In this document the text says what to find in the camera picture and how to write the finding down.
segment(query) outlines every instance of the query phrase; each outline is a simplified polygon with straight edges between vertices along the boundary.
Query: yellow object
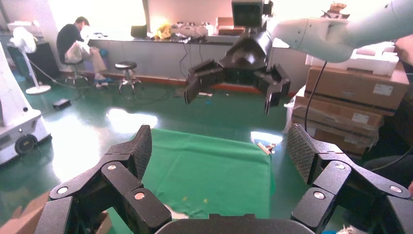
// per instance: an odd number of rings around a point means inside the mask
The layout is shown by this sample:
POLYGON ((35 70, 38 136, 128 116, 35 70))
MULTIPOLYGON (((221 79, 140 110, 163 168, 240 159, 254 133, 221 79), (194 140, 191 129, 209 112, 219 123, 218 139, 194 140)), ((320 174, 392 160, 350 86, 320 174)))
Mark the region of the yellow object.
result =
POLYGON ((170 24, 164 23, 156 30, 156 39, 167 39, 170 38, 170 24))

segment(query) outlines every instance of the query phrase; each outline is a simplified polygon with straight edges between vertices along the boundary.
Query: white fan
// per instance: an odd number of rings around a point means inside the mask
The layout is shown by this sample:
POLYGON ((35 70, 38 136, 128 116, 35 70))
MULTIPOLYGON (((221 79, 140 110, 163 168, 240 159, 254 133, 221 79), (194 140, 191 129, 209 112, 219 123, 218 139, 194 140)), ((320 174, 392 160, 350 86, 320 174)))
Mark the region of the white fan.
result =
POLYGON ((27 68, 29 68, 29 74, 35 83, 35 86, 26 90, 26 93, 29 95, 43 94, 51 89, 50 85, 39 85, 36 75, 33 72, 33 68, 30 64, 29 58, 26 53, 34 53, 36 51, 35 38, 31 33, 29 33, 25 28, 18 27, 13 30, 13 38, 10 39, 10 42, 17 47, 26 61, 27 68))

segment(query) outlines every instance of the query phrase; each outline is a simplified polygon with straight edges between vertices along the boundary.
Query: green cloth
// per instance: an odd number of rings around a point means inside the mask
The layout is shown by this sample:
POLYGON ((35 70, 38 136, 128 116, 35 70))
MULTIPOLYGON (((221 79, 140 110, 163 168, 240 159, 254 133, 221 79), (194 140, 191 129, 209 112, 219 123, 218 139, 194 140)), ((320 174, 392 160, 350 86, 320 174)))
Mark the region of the green cloth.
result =
MULTIPOLYGON (((142 182, 164 204, 190 218, 269 218, 275 188, 271 156, 257 145, 162 129, 152 130, 152 156, 142 182)), ((109 233, 129 233, 112 208, 109 213, 109 233)))

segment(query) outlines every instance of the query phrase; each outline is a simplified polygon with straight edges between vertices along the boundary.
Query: textured gripper pad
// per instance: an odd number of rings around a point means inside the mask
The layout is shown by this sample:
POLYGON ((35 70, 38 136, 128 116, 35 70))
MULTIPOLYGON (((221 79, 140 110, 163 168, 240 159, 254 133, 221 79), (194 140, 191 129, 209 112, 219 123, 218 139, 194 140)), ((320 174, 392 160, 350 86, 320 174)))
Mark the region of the textured gripper pad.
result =
POLYGON ((132 140, 111 146, 107 154, 113 153, 132 155, 134 165, 130 165, 130 170, 136 178, 142 180, 152 154, 152 134, 149 125, 142 125, 132 140))
POLYGON ((293 124, 288 131, 288 151, 299 174, 307 184, 316 154, 342 153, 334 144, 312 139, 299 124, 293 124))

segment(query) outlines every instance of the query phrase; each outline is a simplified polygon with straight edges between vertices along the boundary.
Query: black shirt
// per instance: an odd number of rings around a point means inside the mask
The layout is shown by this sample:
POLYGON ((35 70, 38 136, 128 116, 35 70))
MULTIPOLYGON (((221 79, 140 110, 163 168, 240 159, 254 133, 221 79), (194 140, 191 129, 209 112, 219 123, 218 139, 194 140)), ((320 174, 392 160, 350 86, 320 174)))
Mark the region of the black shirt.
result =
POLYGON ((65 54, 75 41, 84 41, 80 31, 74 24, 66 24, 57 35, 57 52, 61 62, 65 61, 65 54))

